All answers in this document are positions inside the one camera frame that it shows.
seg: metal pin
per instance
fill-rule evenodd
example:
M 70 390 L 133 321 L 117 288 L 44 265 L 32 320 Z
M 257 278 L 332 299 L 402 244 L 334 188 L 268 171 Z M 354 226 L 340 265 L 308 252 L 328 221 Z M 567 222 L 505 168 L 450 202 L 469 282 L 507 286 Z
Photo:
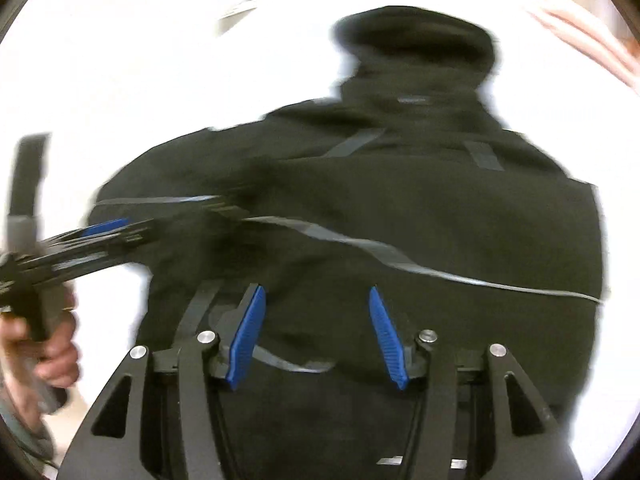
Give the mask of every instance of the metal pin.
M 496 357 L 504 357 L 507 355 L 507 349 L 502 346 L 500 343 L 494 343 L 489 346 L 489 352 Z
M 132 359 L 140 359 L 141 357 L 144 357 L 145 354 L 146 348 L 143 346 L 134 346 L 129 352 Z
M 438 334 L 433 330 L 420 330 L 418 339 L 423 343 L 435 343 L 438 340 Z
M 212 332 L 211 330 L 205 330 L 204 332 L 200 332 L 198 334 L 198 341 L 203 344 L 211 343 L 212 341 L 215 341 L 215 339 L 216 333 Z

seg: blue rubber tip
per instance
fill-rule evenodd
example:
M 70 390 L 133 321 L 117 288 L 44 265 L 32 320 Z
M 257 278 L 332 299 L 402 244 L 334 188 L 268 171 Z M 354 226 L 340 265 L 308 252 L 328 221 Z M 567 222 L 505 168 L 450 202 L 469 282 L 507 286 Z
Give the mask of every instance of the blue rubber tip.
M 235 390 L 244 380 L 249 370 L 265 312 L 266 293 L 259 286 L 229 347 L 229 370 L 225 380 L 232 390 Z
M 114 229 L 120 229 L 127 225 L 129 221 L 126 218 L 118 218 L 117 220 L 111 220 L 102 224 L 90 225 L 87 229 L 82 231 L 82 236 L 94 236 L 108 233 Z
M 404 349 L 398 332 L 396 332 L 396 328 L 386 311 L 385 304 L 375 287 L 369 293 L 369 315 L 378 337 L 378 345 L 385 360 L 386 370 L 398 388 L 404 390 L 409 384 L 409 375 L 404 366 Z

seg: human hand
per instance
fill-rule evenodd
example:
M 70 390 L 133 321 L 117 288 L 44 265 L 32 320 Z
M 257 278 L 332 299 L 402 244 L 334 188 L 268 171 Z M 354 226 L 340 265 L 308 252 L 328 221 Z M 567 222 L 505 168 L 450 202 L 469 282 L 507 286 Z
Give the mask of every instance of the human hand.
M 67 287 L 66 308 L 75 307 L 76 300 L 71 288 Z M 39 360 L 33 375 L 51 386 L 68 388 L 80 375 L 79 353 L 72 343 L 76 331 L 76 317 L 65 310 L 61 320 L 49 340 L 34 343 L 29 340 L 27 322 L 11 313 L 0 315 L 0 362 L 5 393 L 20 418 L 33 431 L 40 427 L 39 396 L 33 388 L 31 371 L 24 365 L 24 358 Z

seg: white surface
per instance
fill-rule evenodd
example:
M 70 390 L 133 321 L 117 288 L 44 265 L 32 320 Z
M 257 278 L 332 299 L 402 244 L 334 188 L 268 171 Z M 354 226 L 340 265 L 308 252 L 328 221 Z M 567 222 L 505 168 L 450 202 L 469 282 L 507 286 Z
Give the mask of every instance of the white surface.
M 0 45 L 0 192 L 23 134 L 54 132 L 44 235 L 76 227 L 95 189 L 147 148 L 203 128 L 258 119 L 332 94 L 350 62 L 333 23 L 384 5 L 425 7 L 496 38 L 486 87 L 504 123 L 599 186 L 607 221 L 610 298 L 572 446 L 586 478 L 609 459 L 638 412 L 634 267 L 640 253 L 640 99 L 511 0 L 266 0 L 220 40 L 223 0 L 30 0 Z M 146 277 L 125 267 L 78 280 L 77 341 L 92 402 L 130 348 Z M 549 356 L 559 359 L 562 356 Z

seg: black garment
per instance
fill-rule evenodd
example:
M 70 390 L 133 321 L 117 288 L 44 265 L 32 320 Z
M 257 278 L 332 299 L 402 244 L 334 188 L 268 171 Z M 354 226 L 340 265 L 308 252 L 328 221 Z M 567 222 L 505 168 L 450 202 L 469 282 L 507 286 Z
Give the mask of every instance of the black garment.
M 255 362 L 240 390 L 222 397 L 247 479 L 397 475 L 376 462 L 404 453 L 415 394 L 398 392 L 386 374 L 367 311 L 373 285 L 442 341 L 507 346 L 564 418 L 593 345 L 591 300 L 404 272 L 281 226 L 247 222 L 233 230 L 197 202 L 100 204 L 250 184 L 254 192 L 232 195 L 252 216 L 384 242 L 453 274 L 600 297 L 593 191 L 484 110 L 476 89 L 495 61 L 485 31 L 426 10 L 384 7 L 341 20 L 336 36 L 359 60 L 342 102 L 303 102 L 153 148 L 105 184 L 89 216 L 90 223 L 174 216 L 164 242 L 138 257 L 153 272 L 139 343 L 167 348 L 200 283 L 223 277 L 266 288 L 261 346 L 300 364 L 337 362 L 320 375 Z M 323 156 L 358 133 L 369 142 L 350 156 Z

